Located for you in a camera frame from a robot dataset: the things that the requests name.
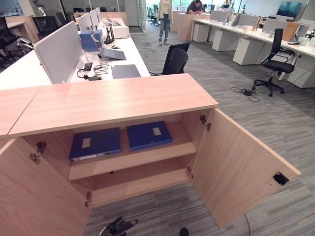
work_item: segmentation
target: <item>computer monitor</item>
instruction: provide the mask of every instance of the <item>computer monitor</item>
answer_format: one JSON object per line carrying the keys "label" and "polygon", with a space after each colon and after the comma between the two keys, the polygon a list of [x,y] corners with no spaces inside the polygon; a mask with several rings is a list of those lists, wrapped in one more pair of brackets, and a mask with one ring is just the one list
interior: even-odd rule
{"label": "computer monitor", "polygon": [[282,1],[277,11],[277,15],[295,18],[301,9],[301,6],[301,2]]}

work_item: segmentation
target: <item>blue folder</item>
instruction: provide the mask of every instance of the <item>blue folder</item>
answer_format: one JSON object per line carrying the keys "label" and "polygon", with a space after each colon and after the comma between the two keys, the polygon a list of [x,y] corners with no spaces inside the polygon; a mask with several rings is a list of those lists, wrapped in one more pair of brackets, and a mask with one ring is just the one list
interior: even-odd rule
{"label": "blue folder", "polygon": [[119,128],[75,134],[69,155],[78,161],[121,152]]}
{"label": "blue folder", "polygon": [[173,142],[164,121],[127,126],[127,132],[132,151]]}

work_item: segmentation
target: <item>person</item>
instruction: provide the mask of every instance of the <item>person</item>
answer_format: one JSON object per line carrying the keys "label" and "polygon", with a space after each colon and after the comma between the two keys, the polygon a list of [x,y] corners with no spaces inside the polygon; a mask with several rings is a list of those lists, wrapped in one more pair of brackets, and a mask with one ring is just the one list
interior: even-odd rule
{"label": "person", "polygon": [[202,2],[200,0],[194,0],[187,7],[186,13],[189,14],[201,14]]}
{"label": "person", "polygon": [[165,39],[164,44],[168,45],[168,30],[170,26],[170,22],[173,21],[173,7],[172,7],[172,0],[160,0],[159,8],[157,11],[157,21],[161,20],[161,26],[159,29],[159,38],[158,44],[162,46],[162,36],[163,31],[165,30]]}

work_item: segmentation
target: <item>cabinet door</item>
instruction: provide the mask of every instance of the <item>cabinet door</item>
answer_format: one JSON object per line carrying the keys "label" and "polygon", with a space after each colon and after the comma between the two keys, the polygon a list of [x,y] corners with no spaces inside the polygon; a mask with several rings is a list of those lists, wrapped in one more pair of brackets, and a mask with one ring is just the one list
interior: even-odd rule
{"label": "cabinet door", "polygon": [[211,109],[192,169],[196,192],[220,227],[281,188],[273,176],[300,172],[219,109]]}
{"label": "cabinet door", "polygon": [[0,235],[81,236],[92,206],[23,139],[0,149]]}

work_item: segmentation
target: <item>door hinge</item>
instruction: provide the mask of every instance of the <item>door hinge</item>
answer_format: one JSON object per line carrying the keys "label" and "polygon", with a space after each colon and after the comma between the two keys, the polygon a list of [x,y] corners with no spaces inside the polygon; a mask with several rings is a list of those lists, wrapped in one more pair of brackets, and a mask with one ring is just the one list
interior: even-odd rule
{"label": "door hinge", "polygon": [[39,164],[39,157],[44,153],[46,149],[47,143],[45,141],[37,142],[37,153],[31,153],[30,159],[35,162],[36,164]]}
{"label": "door hinge", "polygon": [[193,179],[193,174],[192,174],[191,168],[189,166],[187,167],[187,173],[188,173],[189,177],[191,177],[191,179]]}
{"label": "door hinge", "polygon": [[211,123],[210,122],[207,122],[207,119],[206,119],[206,116],[202,115],[199,117],[201,123],[206,127],[207,131],[210,130],[210,127],[211,127]]}
{"label": "door hinge", "polygon": [[281,172],[276,173],[273,178],[280,185],[285,185],[287,182],[289,182],[289,179],[285,177]]}
{"label": "door hinge", "polygon": [[84,205],[85,205],[86,207],[88,207],[90,201],[91,201],[91,192],[89,191],[89,192],[87,192],[87,200],[85,201]]}

